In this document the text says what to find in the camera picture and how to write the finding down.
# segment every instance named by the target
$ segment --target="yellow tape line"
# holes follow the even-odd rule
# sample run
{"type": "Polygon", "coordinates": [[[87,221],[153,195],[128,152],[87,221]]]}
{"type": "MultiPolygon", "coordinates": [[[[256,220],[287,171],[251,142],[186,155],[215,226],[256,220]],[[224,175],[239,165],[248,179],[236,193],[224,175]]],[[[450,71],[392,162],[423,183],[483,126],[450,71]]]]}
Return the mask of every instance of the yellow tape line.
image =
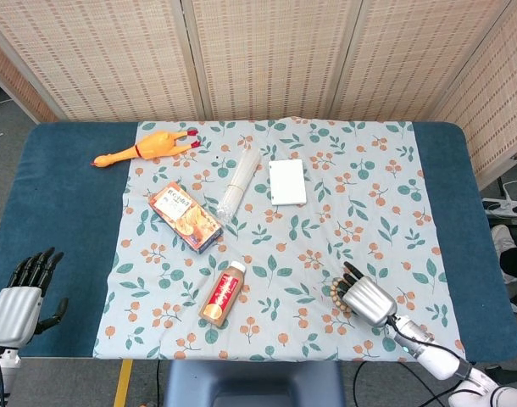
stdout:
{"type": "Polygon", "coordinates": [[[121,364],[120,380],[117,383],[117,392],[115,393],[114,407],[125,407],[126,394],[129,390],[129,381],[131,380],[132,359],[124,359],[121,364]]]}

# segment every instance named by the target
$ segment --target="bottle cap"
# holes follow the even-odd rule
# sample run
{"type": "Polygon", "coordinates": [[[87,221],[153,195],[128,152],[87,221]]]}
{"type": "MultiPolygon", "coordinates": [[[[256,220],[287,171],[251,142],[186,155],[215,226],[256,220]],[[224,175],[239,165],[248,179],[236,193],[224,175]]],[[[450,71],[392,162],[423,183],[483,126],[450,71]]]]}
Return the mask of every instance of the bottle cap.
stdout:
{"type": "Polygon", "coordinates": [[[245,273],[245,265],[243,265],[239,261],[232,261],[231,262],[231,267],[234,267],[235,269],[238,269],[242,273],[245,273]]]}

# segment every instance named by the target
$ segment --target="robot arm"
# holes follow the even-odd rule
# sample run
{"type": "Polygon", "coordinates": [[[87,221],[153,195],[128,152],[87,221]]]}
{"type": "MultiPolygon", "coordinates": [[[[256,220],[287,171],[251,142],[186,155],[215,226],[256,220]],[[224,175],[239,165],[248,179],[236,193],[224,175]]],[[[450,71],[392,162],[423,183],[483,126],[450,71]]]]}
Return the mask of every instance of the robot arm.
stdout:
{"type": "Polygon", "coordinates": [[[50,248],[23,260],[0,292],[0,405],[3,397],[8,400],[21,365],[19,349],[33,335],[57,325],[66,311],[68,299],[63,298],[52,317],[38,320],[53,271],[63,258],[63,253],[52,257],[54,251],[50,248]]]}
{"type": "Polygon", "coordinates": [[[435,378],[452,376],[462,382],[449,398],[451,407],[517,406],[517,390],[500,387],[490,377],[474,369],[450,349],[436,343],[407,316],[398,316],[394,298],[348,262],[352,275],[346,278],[349,289],[342,296],[354,314],[372,326],[386,326],[388,335],[411,354],[435,378]]]}

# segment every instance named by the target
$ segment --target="red bottle label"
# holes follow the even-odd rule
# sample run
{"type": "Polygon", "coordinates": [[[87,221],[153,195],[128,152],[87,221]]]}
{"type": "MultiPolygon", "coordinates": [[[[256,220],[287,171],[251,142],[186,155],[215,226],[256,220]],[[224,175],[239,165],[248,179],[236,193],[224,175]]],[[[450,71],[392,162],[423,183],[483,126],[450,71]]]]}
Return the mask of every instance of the red bottle label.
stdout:
{"type": "Polygon", "coordinates": [[[204,314],[210,318],[217,320],[223,314],[226,305],[230,301],[234,289],[238,285],[239,280],[228,274],[223,274],[219,281],[219,285],[215,288],[214,293],[208,301],[208,305],[204,309],[204,314]]]}

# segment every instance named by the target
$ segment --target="orange snack box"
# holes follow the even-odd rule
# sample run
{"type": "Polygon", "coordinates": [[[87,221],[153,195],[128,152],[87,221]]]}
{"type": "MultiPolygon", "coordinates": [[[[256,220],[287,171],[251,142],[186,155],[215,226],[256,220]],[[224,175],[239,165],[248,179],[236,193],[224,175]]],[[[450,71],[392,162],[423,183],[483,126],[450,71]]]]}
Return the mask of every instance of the orange snack box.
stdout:
{"type": "Polygon", "coordinates": [[[176,182],[149,199],[149,204],[197,253],[223,233],[220,223],[176,182]]]}

